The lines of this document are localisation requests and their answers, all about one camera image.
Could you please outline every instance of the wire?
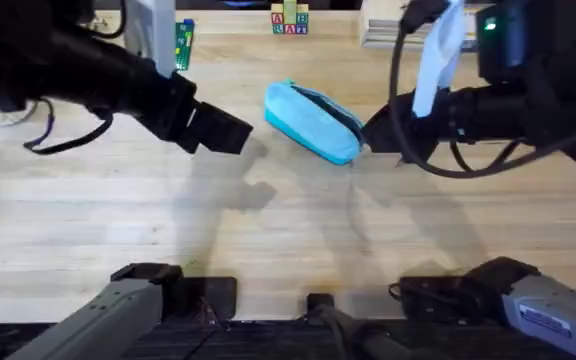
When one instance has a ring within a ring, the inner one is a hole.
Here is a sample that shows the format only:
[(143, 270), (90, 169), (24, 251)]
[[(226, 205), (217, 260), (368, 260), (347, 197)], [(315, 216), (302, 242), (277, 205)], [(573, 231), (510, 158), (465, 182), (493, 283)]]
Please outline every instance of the wire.
[(201, 341), (197, 345), (195, 345), (195, 347), (192, 350), (190, 350), (190, 352), (186, 356), (184, 356), (182, 360), (189, 360), (191, 357), (193, 357), (193, 355), (195, 355), (195, 353), (199, 351), (199, 349), (201, 349), (204, 346), (204, 344), (217, 333), (218, 330), (219, 329), (215, 329), (209, 332), (208, 335), (204, 336), (204, 338), (201, 339)]
[(457, 141), (452, 139), (450, 140), (450, 151), (452, 152), (452, 156), (455, 158), (457, 165), (460, 168), (464, 169), (464, 171), (473, 172), (474, 170), (468, 165), (466, 160), (464, 159), (463, 155), (461, 155), (461, 151), (459, 151), (459, 145), (457, 145)]
[(429, 164), (428, 162), (423, 160), (419, 156), (419, 154), (417, 154), (416, 150), (414, 150), (413, 146), (411, 145), (405, 133), (404, 127), (401, 124), (399, 114), (397, 112), (397, 84), (399, 81), (399, 64), (401, 62), (401, 55), (403, 51), (405, 38), (406, 38), (406, 31), (405, 29), (401, 29), (399, 31), (399, 34), (397, 35), (397, 41), (395, 43), (395, 49), (392, 55), (388, 107), (390, 111), (390, 118), (393, 123), (394, 135), (397, 141), (399, 142), (404, 158), (411, 160), (423, 170), (438, 176), (453, 179), (474, 179), (484, 176), (496, 175), (503, 171), (515, 169), (522, 165), (544, 158), (556, 151), (563, 150), (565, 148), (568, 148), (569, 146), (576, 144), (576, 134), (574, 134), (568, 138), (546, 145), (538, 150), (535, 150), (530, 154), (524, 155), (517, 159), (471, 172), (446, 170)]
[[(510, 157), (510, 155), (512, 155), (512, 153), (515, 152), (519, 144), (520, 142), (517, 140), (513, 140), (510, 143), (508, 143), (508, 145), (506, 145), (506, 147), (503, 150), (501, 150), (499, 155), (497, 155), (495, 160), (493, 160), (487, 167), (493, 167), (503, 164)], [(457, 162), (459, 167), (464, 169), (464, 171), (468, 172), (475, 171), (470, 167), (470, 165), (468, 165), (468, 163), (464, 159), (463, 155), (461, 154), (461, 151), (459, 150), (459, 145), (457, 144), (457, 141), (454, 139), (450, 140), (450, 151), (452, 152), (452, 155), (454, 156), (455, 161)]]
[(120, 37), (124, 31), (126, 30), (126, 22), (127, 22), (127, 9), (126, 9), (126, 0), (119, 0), (119, 13), (121, 19), (119, 20), (119, 28), (111, 33), (102, 33), (96, 30), (82, 28), (86, 33), (106, 40), (112, 40)]
[(46, 140), (52, 133), (52, 128), (55, 125), (55, 107), (52, 105), (52, 102), (46, 98), (40, 98), (38, 102), (43, 102), (48, 105), (48, 122), (46, 123), (46, 130), (44, 130), (44, 133), (40, 137), (24, 143), (24, 147), (29, 150), (32, 150), (32, 148)]

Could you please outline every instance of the white object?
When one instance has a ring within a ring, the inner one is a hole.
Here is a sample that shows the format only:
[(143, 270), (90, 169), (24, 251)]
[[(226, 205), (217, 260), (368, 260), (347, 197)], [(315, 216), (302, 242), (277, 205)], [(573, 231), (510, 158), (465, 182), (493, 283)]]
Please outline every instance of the white object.
[(170, 77), (175, 71), (175, 0), (128, 0), (124, 44), (128, 51), (155, 62)]
[[(408, 0), (364, 0), (359, 13), (359, 42), (365, 48), (392, 48), (399, 34), (399, 20)], [(475, 14), (490, 4), (466, 4), (466, 37), (464, 49), (470, 50), (476, 40)], [(420, 50), (432, 29), (431, 24), (406, 37), (405, 49)]]
[(426, 38), (412, 104), (417, 117), (430, 114), (437, 90), (449, 87), (452, 82), (466, 37), (465, 17), (464, 0), (450, 0), (450, 6)]

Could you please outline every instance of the green light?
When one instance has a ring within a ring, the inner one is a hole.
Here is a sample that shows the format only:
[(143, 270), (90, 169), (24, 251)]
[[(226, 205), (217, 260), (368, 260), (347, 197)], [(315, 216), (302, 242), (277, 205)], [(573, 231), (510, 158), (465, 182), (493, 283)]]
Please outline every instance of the green light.
[(492, 18), (488, 18), (486, 19), (486, 26), (484, 27), (484, 30), (495, 30), (497, 28), (497, 19), (492, 17)]

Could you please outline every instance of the light blue pouch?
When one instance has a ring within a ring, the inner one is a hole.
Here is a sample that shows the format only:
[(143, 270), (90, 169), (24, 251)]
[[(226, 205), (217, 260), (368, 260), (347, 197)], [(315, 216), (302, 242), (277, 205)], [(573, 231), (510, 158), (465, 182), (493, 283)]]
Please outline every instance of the light blue pouch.
[(324, 159), (342, 165), (359, 155), (363, 124), (326, 95), (287, 80), (268, 86), (264, 104), (266, 121)]

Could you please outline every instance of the wooden table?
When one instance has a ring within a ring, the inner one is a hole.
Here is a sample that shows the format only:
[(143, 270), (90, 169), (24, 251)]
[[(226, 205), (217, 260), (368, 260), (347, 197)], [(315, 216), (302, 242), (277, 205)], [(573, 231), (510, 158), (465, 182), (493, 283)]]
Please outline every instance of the wooden table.
[[(576, 288), (576, 164), (562, 155), (481, 180), (449, 180), (365, 151), (351, 166), (314, 156), (262, 117), (265, 87), (292, 78), (367, 120), (386, 101), (390, 52), (359, 48), (356, 12), (313, 12), (311, 34), (274, 36), (266, 12), (193, 12), (187, 76), (255, 126), (241, 156), (195, 156), (118, 116), (98, 141), (38, 157), (30, 122), (0, 127), (0, 322), (59, 321), (130, 262), (181, 264), (239, 280), (240, 319), (287, 319), (309, 292), (358, 316), (398, 314), (386, 284), (505, 255)], [(419, 55), (406, 54), (402, 91)], [(464, 56), (456, 85), (480, 84)], [(98, 124), (57, 103), (53, 141)], [(465, 150), (486, 164), (500, 144)], [(455, 167), (446, 147), (432, 162)]]

